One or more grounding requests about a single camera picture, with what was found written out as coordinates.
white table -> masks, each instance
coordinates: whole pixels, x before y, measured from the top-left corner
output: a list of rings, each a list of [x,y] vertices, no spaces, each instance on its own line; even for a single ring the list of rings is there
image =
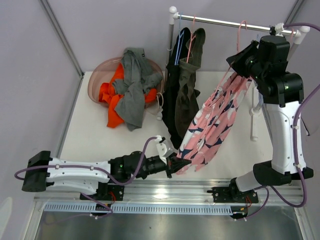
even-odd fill
[[[130,132],[125,124],[107,127],[108,109],[90,100],[87,93],[92,72],[86,72],[67,131],[61,158],[79,162],[105,161],[141,151],[145,141],[155,135],[170,139],[166,125],[145,111],[143,126]],[[199,105],[212,94],[224,72],[197,72],[196,89],[201,91]],[[263,115],[257,121],[258,141],[250,140],[252,89],[248,90],[236,116],[235,123],[214,159],[201,170],[189,168],[185,174],[174,175],[173,180],[231,179],[252,170],[253,164],[272,159],[272,144]],[[146,156],[157,155],[152,141]],[[167,179],[160,172],[148,179]]]

black bracket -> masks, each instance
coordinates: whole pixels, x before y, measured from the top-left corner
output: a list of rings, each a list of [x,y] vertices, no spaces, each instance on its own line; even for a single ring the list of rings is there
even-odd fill
[[[111,185],[108,183],[98,184],[96,194],[90,195],[91,198],[98,201],[123,201],[125,194],[125,186]],[[85,196],[80,194],[80,200],[88,200]]]
[[[230,181],[229,186],[215,186],[207,193],[212,194],[215,203],[259,203],[258,194],[254,190],[244,192],[238,190],[235,178]]]
[[[52,161],[50,151],[41,151],[29,159],[27,167],[47,166],[50,161]],[[25,173],[22,191],[32,193],[45,191],[50,185],[49,182],[46,182],[46,178],[49,176],[47,170],[47,168],[40,168],[27,171]]]
[[[246,204],[248,197],[253,204],[259,203],[258,194],[254,190],[245,191],[238,193],[237,196],[234,196],[230,192],[228,186],[215,186],[212,190],[207,191],[207,193],[212,193],[213,202],[215,203],[238,203]]]
[[[230,217],[233,219],[243,219],[248,216],[248,208],[243,206],[231,206],[231,212],[233,214]]]

pink plastic basket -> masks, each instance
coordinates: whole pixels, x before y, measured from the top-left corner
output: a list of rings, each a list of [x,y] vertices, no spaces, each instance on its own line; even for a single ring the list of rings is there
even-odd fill
[[[99,102],[99,91],[100,87],[103,83],[109,83],[112,77],[114,76],[116,69],[120,63],[121,57],[116,57],[109,59],[107,61],[104,61],[99,66],[96,67],[96,69],[93,71],[89,83],[88,83],[88,95],[89,98],[94,101],[97,104],[101,104],[105,107],[108,107],[109,104],[106,102]],[[160,67],[154,62],[148,59],[153,72],[154,73],[160,73],[162,75],[162,81],[157,86],[157,92],[162,93],[164,90],[164,76],[160,69]]]

hanger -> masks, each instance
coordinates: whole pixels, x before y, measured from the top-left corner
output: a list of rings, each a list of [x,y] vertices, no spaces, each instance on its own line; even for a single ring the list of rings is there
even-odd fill
[[[186,57],[186,63],[188,63],[188,61],[189,61],[189,55],[190,55],[190,51],[191,51],[191,43],[196,38],[196,35],[194,35],[195,20],[196,20],[196,15],[194,15],[193,21],[192,21],[191,38],[190,38],[188,56]]]
[[[240,23],[240,26],[238,28],[238,34],[237,34],[237,38],[236,38],[236,53],[239,53],[240,52],[240,29],[241,29],[241,25],[242,24],[245,24],[245,30],[248,30],[247,28],[247,21],[246,20],[243,20],[241,23]]]
[[[182,49],[182,42],[184,41],[184,37],[185,37],[185,31],[181,32],[181,15],[182,15],[182,12],[180,14],[180,20],[179,20],[179,38],[178,38],[178,46],[175,54],[175,61],[174,61],[175,66],[179,64],[179,57]]]
[[[248,30],[247,28],[247,21],[246,20],[243,20],[241,23],[240,23],[240,26],[238,28],[238,33],[237,33],[237,41],[236,41],[236,52],[239,53],[240,52],[240,29],[241,29],[241,26],[242,24],[245,23],[245,30]],[[222,82],[224,81],[225,77],[227,76],[229,70],[231,69],[231,65],[229,66],[229,68],[227,69],[227,71],[224,73],[222,79],[220,80],[220,82],[218,83],[218,86],[216,87],[214,93],[211,95],[211,96],[215,96],[217,91],[218,91],[218,88],[221,86]]]

metal rod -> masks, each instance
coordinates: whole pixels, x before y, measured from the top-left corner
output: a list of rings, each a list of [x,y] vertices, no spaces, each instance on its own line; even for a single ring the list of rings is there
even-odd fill
[[[80,90],[81,90],[81,86],[82,86],[83,80],[84,80],[84,78],[82,77],[81,80],[79,81],[79,84],[78,84],[77,88],[76,88],[76,91],[74,93],[73,102],[72,102],[72,105],[71,105],[70,110],[69,110],[68,118],[66,119],[66,122],[65,122],[65,125],[64,125],[64,128],[63,128],[63,132],[62,132],[62,135],[61,135],[60,140],[59,140],[58,148],[57,148],[56,151],[53,152],[53,156],[55,156],[56,158],[60,158],[62,150],[64,148],[64,144],[65,144],[65,140],[66,140],[66,137],[67,137],[68,129],[69,129],[69,126],[70,126],[71,118],[72,118],[72,115],[73,115],[75,107],[76,107],[76,103],[77,103],[77,100],[78,100],[78,96],[79,96],[79,93],[80,93]]]
[[[300,12],[300,10],[302,9],[305,3],[306,3],[306,0],[296,0],[288,17],[284,21],[284,24],[291,24],[295,20],[295,18],[297,17],[298,13]]]
[[[166,82],[168,79],[168,70],[167,70],[167,65],[169,63],[169,59],[171,56],[172,52],[172,41],[174,37],[174,24],[169,24],[169,35],[168,35],[168,43],[167,43],[167,54],[166,54],[166,60],[165,60],[165,66],[166,68],[164,69],[164,87],[166,87]]]
[[[54,12],[53,12],[48,0],[39,0],[39,2],[41,4],[41,6],[43,7],[43,10],[44,10],[46,16],[49,18],[49,21],[50,21],[55,33],[57,34],[60,42],[62,43],[64,50],[66,51],[71,62],[73,63],[75,70],[77,71],[79,76],[82,78],[83,72],[81,71],[81,67],[78,63],[78,60],[77,60],[74,52],[72,51],[72,49],[66,39],[66,36],[65,36],[64,32],[62,31],[62,28],[60,27],[60,24],[59,24]]]
[[[177,14],[177,19],[179,19],[181,16],[182,20],[188,20],[188,21],[195,21],[195,22],[200,22],[200,23],[206,23],[206,24],[215,24],[215,25],[221,25],[221,26],[228,26],[228,27],[234,27],[234,28],[239,28],[240,23],[238,22],[231,22],[231,21],[222,21],[222,20],[215,20],[215,19],[210,19],[210,18],[203,18],[203,17],[194,17],[194,16],[187,16],[187,15],[181,15]],[[241,24],[241,28],[249,30],[255,30],[255,31],[260,31],[260,32],[269,32],[270,27],[268,26],[256,26],[256,25],[245,25],[244,23]],[[292,31],[291,30],[284,30],[281,32],[283,35],[291,35]],[[293,31],[293,36],[296,36],[297,31]]]

